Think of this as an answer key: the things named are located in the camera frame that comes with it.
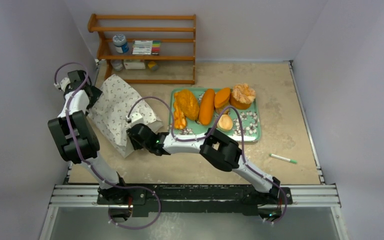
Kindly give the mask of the orange oval fake bread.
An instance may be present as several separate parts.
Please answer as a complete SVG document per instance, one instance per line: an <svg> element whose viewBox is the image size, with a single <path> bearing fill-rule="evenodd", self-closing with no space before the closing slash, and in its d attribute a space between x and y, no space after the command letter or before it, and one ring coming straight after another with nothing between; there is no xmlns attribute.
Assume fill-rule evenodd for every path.
<svg viewBox="0 0 384 240"><path fill-rule="evenodd" d="M230 101L231 89L225 87L220 89L214 96L214 107L216 109L223 108Z"/></svg>

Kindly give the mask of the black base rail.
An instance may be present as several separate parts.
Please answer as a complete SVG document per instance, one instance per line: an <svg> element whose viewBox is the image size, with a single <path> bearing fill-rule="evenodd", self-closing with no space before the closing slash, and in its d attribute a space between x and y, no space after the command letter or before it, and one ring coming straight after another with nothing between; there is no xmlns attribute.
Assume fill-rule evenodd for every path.
<svg viewBox="0 0 384 240"><path fill-rule="evenodd" d="M98 189L98 205L132 208L135 217L149 213L239 213L276 219L278 204L292 204L290 188L260 193L250 184L139 184L129 189Z"/></svg>

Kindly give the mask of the long orange fake baguette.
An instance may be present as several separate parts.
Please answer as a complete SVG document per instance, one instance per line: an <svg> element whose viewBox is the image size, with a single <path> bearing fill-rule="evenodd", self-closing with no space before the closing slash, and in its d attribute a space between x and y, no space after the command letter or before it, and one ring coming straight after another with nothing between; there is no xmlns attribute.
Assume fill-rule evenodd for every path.
<svg viewBox="0 0 384 240"><path fill-rule="evenodd" d="M203 126L211 123L214 115L215 91L209 88L201 98L198 120Z"/></svg>

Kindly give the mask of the white patterned paper bag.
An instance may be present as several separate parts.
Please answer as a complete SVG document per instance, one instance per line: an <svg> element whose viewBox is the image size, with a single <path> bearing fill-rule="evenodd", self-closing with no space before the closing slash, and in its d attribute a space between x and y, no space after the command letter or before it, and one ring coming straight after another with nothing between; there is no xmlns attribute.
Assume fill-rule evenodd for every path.
<svg viewBox="0 0 384 240"><path fill-rule="evenodd" d="M142 96L116 74L107 78L100 90L102 94L89 110L88 117L125 158L134 151L126 134L127 116L133 104Z"/></svg>

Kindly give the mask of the small clear jar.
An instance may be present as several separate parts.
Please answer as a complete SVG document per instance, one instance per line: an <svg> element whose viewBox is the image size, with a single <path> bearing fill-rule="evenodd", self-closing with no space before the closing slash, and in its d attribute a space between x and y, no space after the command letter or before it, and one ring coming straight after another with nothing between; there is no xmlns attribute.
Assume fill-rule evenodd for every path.
<svg viewBox="0 0 384 240"><path fill-rule="evenodd" d="M124 69L124 63L121 59L112 59L110 64L114 71L119 72Z"/></svg>

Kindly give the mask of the yellow grey sharpener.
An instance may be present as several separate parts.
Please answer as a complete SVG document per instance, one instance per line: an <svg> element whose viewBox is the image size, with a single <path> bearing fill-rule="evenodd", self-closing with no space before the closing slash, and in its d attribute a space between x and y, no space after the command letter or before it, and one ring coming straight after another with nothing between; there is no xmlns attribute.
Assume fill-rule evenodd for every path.
<svg viewBox="0 0 384 240"><path fill-rule="evenodd" d="M151 71L156 71L159 68L159 65L156 61L148 61L147 66Z"/></svg>

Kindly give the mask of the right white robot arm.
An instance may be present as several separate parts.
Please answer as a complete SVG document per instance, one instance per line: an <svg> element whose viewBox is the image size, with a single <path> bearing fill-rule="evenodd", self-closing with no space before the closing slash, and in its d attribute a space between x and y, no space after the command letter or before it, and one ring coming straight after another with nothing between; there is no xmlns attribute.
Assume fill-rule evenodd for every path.
<svg viewBox="0 0 384 240"><path fill-rule="evenodd" d="M169 132L153 132L147 125L138 123L126 130L135 150L146 149L156 156L179 153L199 154L214 168L234 172L248 181L268 204L280 198L280 181L265 173L243 153L239 143L221 131L208 129L206 133L187 139L175 139Z"/></svg>

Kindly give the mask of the wooden shelf rack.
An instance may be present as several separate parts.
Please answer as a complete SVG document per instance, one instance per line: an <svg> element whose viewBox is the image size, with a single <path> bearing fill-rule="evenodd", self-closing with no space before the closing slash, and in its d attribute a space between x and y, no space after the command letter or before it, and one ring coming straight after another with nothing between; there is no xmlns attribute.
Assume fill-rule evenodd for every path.
<svg viewBox="0 0 384 240"><path fill-rule="evenodd" d="M157 26L101 26L99 21L129 20L129 21L191 21L191 27L157 27ZM187 84L196 83L196 43L197 43L197 16L194 15L119 15L119 14L91 14L87 30L96 32L99 36L99 46L96 52L98 60L106 62L105 78L112 75L115 68L111 61L139 60L139 61L185 61L192 62L191 79L126 79L127 83L134 84ZM106 32L120 33L191 33L189 38L140 38L140 37L106 37ZM163 43L192 44L190 55L162 55Z"/></svg>

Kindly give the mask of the small brown fake bread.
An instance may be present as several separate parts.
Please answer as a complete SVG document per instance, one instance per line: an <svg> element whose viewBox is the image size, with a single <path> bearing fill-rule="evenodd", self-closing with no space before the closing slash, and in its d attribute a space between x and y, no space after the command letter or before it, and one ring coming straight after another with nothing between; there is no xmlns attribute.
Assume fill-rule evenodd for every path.
<svg viewBox="0 0 384 240"><path fill-rule="evenodd" d="M215 108L215 112L219 115L219 114L228 114L229 113L229 108L227 108L227 105L224 105L224 106L221 106L221 107L218 107L218 108Z"/></svg>

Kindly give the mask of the pack of coloured markers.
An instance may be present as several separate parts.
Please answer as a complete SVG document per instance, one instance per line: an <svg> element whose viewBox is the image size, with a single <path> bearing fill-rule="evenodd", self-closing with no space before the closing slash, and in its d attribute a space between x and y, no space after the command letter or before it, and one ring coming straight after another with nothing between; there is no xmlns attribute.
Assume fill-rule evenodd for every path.
<svg viewBox="0 0 384 240"><path fill-rule="evenodd" d="M158 56L161 44L160 40L135 40L132 45L132 54Z"/></svg>

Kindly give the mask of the orange braided fake bread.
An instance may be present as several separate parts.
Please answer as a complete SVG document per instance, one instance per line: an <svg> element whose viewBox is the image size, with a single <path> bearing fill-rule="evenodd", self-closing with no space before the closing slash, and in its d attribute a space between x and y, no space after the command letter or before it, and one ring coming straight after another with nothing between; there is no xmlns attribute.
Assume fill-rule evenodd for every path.
<svg viewBox="0 0 384 240"><path fill-rule="evenodd" d="M175 101L173 103L173 107L174 107L174 112L173 112L174 124L173 124L173 126L177 130L183 130L187 127L186 116L185 116L184 112L180 109L177 101Z"/></svg>

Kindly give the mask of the green white pen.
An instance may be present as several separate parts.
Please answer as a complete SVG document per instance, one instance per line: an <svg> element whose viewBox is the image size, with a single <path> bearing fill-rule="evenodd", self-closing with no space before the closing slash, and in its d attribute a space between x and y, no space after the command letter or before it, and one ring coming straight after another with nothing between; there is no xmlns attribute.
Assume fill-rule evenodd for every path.
<svg viewBox="0 0 384 240"><path fill-rule="evenodd" d="M269 156L271 158L275 158L275 159L282 160L282 161L285 161L285 162L289 162L289 163L292 163L292 164L297 164L297 161L294 160L294 159L291 159L291 158L279 156L279 155L272 154L272 153L270 153Z"/></svg>

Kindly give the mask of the pale yellow fake bun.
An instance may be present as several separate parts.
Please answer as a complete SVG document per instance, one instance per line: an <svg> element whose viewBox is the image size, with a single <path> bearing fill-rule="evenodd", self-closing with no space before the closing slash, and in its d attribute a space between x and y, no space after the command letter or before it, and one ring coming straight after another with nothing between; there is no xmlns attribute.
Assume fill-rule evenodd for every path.
<svg viewBox="0 0 384 240"><path fill-rule="evenodd" d="M217 128L220 131L228 132L233 128L233 120L228 114L222 114L217 122Z"/></svg>

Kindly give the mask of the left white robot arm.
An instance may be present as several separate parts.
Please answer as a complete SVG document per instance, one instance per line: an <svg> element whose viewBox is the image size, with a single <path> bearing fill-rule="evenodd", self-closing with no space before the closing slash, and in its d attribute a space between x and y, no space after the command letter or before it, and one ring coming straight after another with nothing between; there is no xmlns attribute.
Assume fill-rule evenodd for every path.
<svg viewBox="0 0 384 240"><path fill-rule="evenodd" d="M85 168L97 180L98 192L104 198L118 205L126 203L126 183L101 156L98 137L87 119L102 91L92 85L84 70L70 71L55 86L63 91L65 102L61 113L49 120L47 126L60 156Z"/></svg>

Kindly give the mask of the white small box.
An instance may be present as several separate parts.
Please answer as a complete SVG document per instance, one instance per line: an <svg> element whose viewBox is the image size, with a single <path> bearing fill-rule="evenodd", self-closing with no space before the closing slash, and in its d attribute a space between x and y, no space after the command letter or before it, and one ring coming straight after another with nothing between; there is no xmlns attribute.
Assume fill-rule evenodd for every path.
<svg viewBox="0 0 384 240"><path fill-rule="evenodd" d="M124 68L126 70L144 70L146 69L146 64L144 60L141 59L125 59L123 61Z"/></svg>

